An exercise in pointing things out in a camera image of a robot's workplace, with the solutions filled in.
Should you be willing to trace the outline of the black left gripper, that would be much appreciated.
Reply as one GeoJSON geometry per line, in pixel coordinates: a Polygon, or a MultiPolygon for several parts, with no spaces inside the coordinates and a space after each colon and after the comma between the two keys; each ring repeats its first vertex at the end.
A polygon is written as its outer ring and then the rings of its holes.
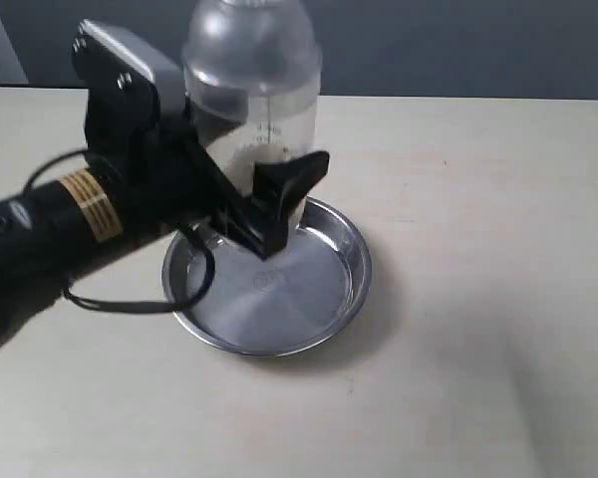
{"type": "Polygon", "coordinates": [[[282,251],[290,219],[326,176],[330,154],[256,163],[244,198],[198,142],[189,103],[171,113],[157,93],[88,93],[86,161],[105,184],[127,232],[207,219],[261,259],[282,251]]]}

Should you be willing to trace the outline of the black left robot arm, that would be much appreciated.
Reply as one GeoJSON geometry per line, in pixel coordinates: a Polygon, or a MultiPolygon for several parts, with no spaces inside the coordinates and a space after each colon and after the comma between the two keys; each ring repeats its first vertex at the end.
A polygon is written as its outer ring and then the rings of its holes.
{"type": "Polygon", "coordinates": [[[165,107],[154,91],[88,96],[81,150],[86,166],[0,200],[0,348],[37,314],[66,299],[93,312],[179,312],[211,287],[215,260],[192,225],[203,221],[260,259],[282,251],[288,222],[325,177],[329,155],[315,151],[258,163],[241,194],[198,143],[186,96],[165,107]],[[205,263],[199,287],[176,302],[87,299],[78,280],[178,232],[205,263]]]}

